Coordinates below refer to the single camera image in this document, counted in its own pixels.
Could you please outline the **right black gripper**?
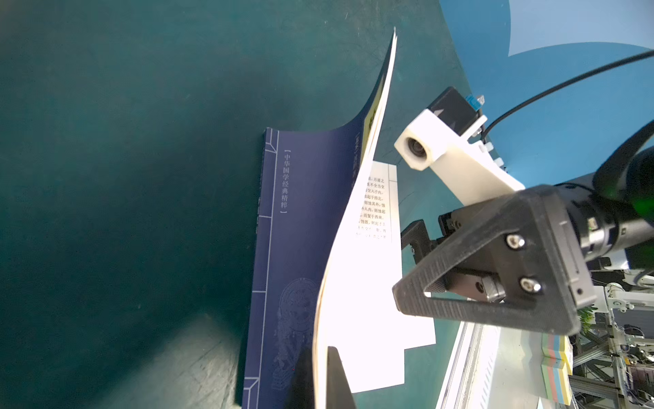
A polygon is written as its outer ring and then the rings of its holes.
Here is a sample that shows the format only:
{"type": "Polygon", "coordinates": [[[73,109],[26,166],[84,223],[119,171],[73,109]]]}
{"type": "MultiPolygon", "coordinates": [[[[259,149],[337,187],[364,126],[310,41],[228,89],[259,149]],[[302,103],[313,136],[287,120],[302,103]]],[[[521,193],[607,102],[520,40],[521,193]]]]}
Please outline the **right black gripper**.
{"type": "Polygon", "coordinates": [[[577,311],[596,299],[585,242],[557,188],[547,185],[473,206],[473,216],[441,244],[419,219],[401,232],[401,249],[411,248],[417,266],[393,287],[394,300],[405,315],[574,335],[582,327],[577,311]],[[462,294],[455,274],[490,276],[503,289],[466,300],[426,297],[445,276],[462,294]]]}

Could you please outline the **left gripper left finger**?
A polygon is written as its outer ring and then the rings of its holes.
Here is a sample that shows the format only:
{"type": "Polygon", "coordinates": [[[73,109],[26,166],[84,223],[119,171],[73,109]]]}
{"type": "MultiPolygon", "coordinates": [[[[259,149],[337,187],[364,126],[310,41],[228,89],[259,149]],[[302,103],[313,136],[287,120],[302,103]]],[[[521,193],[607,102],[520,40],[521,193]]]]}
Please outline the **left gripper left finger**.
{"type": "Polygon", "coordinates": [[[284,409],[315,409],[311,349],[304,349],[298,357],[284,409]]]}

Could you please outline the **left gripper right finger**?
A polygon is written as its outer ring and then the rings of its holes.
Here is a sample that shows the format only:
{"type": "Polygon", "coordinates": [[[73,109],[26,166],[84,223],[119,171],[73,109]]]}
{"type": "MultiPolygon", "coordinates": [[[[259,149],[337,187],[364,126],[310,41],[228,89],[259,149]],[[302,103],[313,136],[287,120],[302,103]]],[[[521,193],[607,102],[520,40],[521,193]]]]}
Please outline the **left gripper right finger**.
{"type": "Polygon", "coordinates": [[[326,409],[355,409],[355,401],[336,347],[328,347],[326,409]]]}

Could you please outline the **dark blue book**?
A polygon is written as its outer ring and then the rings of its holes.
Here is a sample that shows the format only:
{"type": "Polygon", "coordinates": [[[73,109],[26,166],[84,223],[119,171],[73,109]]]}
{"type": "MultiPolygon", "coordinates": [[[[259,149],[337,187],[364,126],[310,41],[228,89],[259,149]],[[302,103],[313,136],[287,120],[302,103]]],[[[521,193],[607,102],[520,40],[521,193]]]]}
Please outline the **dark blue book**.
{"type": "Polygon", "coordinates": [[[284,408],[298,357],[313,353],[326,405],[328,347],[355,394],[405,383],[405,353],[435,342],[432,320],[398,312],[398,177],[374,159],[393,75],[391,42],[361,111],[330,131],[264,134],[242,405],[284,408]]]}

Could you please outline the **colourful sticky note stack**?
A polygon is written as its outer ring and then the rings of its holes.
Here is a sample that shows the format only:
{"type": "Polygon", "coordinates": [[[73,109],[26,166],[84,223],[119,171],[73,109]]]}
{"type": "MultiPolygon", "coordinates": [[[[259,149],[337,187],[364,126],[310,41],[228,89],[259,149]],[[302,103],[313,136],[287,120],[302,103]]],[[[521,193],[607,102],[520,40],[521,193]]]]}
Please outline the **colourful sticky note stack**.
{"type": "Polygon", "coordinates": [[[570,406],[573,374],[573,349],[567,336],[543,334],[542,373],[546,397],[552,402],[570,406]]]}

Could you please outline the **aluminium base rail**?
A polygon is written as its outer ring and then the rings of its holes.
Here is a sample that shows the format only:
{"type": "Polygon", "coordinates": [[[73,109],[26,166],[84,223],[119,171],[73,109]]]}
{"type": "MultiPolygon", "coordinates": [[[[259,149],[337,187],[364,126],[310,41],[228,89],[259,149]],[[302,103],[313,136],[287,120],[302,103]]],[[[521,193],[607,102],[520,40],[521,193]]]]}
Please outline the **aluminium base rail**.
{"type": "Polygon", "coordinates": [[[541,335],[462,323],[438,408],[540,408],[541,335]]]}

